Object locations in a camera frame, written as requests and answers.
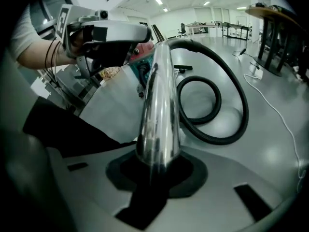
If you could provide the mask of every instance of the shiny chrome pipe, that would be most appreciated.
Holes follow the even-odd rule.
[[[136,154],[164,169],[180,153],[178,96],[170,47],[160,43],[148,78]]]

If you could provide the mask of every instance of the red object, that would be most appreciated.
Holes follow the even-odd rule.
[[[147,43],[139,43],[135,48],[139,50],[139,53],[138,54],[133,53],[129,62],[137,58],[140,58],[144,55],[147,55],[148,53],[152,51],[153,47],[154,47],[154,43],[151,40],[148,41]]]

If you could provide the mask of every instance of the table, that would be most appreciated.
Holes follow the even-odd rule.
[[[250,7],[249,9],[246,10],[246,13],[264,20],[261,48],[260,48],[258,57],[254,58],[254,60],[258,64],[260,64],[262,67],[264,67],[266,70],[273,73],[274,75],[281,76],[280,71],[283,67],[283,64],[284,64],[284,61],[287,55],[289,41],[292,35],[291,29],[295,27],[300,28],[300,25],[295,20],[293,20],[291,17],[287,16],[286,14],[281,13],[279,11],[272,10],[270,8]],[[265,44],[267,40],[267,28],[268,28],[269,21],[272,21],[274,23],[274,27],[273,27],[273,32],[272,32],[270,51],[269,51],[266,61],[264,61],[262,60],[262,57],[263,57],[264,48],[265,48]],[[276,54],[275,51],[276,51],[276,46],[278,42],[279,30],[282,28],[284,24],[286,25],[287,28],[289,28],[289,30],[288,30],[287,37],[284,43],[284,50],[283,50],[281,60],[278,66],[275,67],[271,65],[271,61],[274,55]]]
[[[227,35],[224,35],[224,33],[223,33],[223,27],[226,27],[227,28]],[[237,29],[240,29],[240,37],[234,37],[234,36],[229,36],[228,35],[228,29],[229,28],[235,28],[235,30],[237,30]],[[241,37],[241,35],[242,35],[242,30],[246,30],[247,31],[247,34],[246,34],[246,39],[243,39],[242,37]],[[225,36],[225,37],[227,37],[227,38],[234,38],[234,39],[241,39],[241,40],[248,40],[248,33],[249,33],[249,31],[250,31],[250,28],[249,27],[246,27],[246,26],[242,26],[242,25],[237,25],[237,24],[232,24],[232,23],[229,23],[229,22],[224,22],[224,23],[222,23],[222,37],[223,36]]]
[[[194,37],[194,30],[197,28],[217,28],[217,25],[214,24],[209,24],[209,25],[194,25],[194,26],[189,26],[188,29],[189,31],[191,30],[191,37]]]

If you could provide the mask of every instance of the vacuum hose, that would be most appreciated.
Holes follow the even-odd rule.
[[[198,139],[206,143],[210,143],[214,145],[228,145],[228,144],[231,144],[237,141],[246,131],[248,121],[249,121],[249,108],[248,108],[246,96],[240,86],[240,83],[235,77],[234,73],[231,71],[231,69],[223,61],[222,58],[220,58],[215,52],[213,52],[212,50],[210,50],[209,48],[205,47],[204,45],[198,42],[194,42],[192,40],[171,39],[171,40],[168,40],[167,43],[169,44],[171,50],[182,48],[182,49],[187,49],[192,52],[200,52],[210,57],[212,60],[214,60],[225,71],[228,77],[232,80],[233,84],[235,85],[240,95],[240,99],[241,99],[242,106],[243,106],[243,116],[242,116],[241,124],[240,124],[239,129],[234,135],[225,137],[225,138],[219,138],[219,137],[209,136],[203,133],[195,125],[207,123],[217,116],[221,108],[221,101],[222,101],[221,93],[218,87],[211,80],[200,77],[200,76],[190,76],[190,77],[183,79],[177,86],[181,122],[188,128],[188,130],[194,136],[196,136]],[[147,82],[144,77],[144,74],[146,74],[146,72],[143,69],[144,68],[140,69],[140,83],[142,84],[142,86],[146,87]],[[200,81],[200,82],[204,82],[208,84],[212,88],[215,94],[215,97],[216,97],[215,105],[213,107],[212,112],[208,114],[207,116],[204,116],[201,118],[188,118],[183,111],[183,106],[180,100],[181,91],[187,83],[192,82],[192,81]]]

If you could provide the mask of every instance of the black pants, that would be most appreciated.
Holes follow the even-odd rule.
[[[42,97],[33,106],[23,131],[38,138],[45,147],[58,149],[62,157],[109,151],[135,143],[120,144]]]

